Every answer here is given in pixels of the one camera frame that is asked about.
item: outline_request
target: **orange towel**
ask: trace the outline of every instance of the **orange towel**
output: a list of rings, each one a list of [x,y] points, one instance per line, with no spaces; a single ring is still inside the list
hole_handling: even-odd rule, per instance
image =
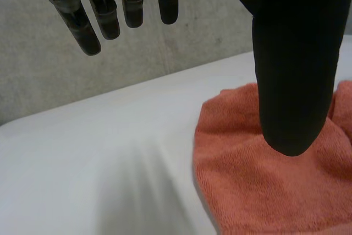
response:
[[[195,178],[221,233],[352,234],[352,81],[339,84],[321,134],[298,157],[265,142],[258,104],[249,84],[202,107]]]

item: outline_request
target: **wall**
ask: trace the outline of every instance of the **wall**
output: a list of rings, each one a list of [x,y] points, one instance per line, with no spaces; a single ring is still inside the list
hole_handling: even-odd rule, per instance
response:
[[[141,28],[106,41],[82,0],[102,52],[84,55],[48,0],[0,0],[0,124],[251,50],[251,16],[238,0],[180,0],[179,20],[161,23],[145,0]]]

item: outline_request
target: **white surface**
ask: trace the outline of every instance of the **white surface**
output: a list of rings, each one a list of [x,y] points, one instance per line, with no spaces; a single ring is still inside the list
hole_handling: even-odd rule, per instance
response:
[[[214,234],[193,185],[194,129],[204,101],[252,81],[246,53],[0,127],[0,234]]]

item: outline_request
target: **gray wall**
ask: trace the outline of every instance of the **gray wall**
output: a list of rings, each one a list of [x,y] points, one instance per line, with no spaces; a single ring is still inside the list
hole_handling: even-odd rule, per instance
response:
[[[141,28],[126,26],[84,55],[48,0],[0,0],[0,124],[251,50],[251,16],[238,0],[180,0],[179,20],[161,23],[145,0]]]
[[[345,34],[352,35],[352,4],[350,6],[350,15],[349,15],[348,20],[347,20]]]

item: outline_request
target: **white table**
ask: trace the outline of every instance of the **white table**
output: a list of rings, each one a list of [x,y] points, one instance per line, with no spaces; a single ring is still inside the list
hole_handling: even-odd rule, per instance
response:
[[[204,101],[253,81],[246,53],[0,127],[0,234],[215,234],[193,184],[194,129]]]

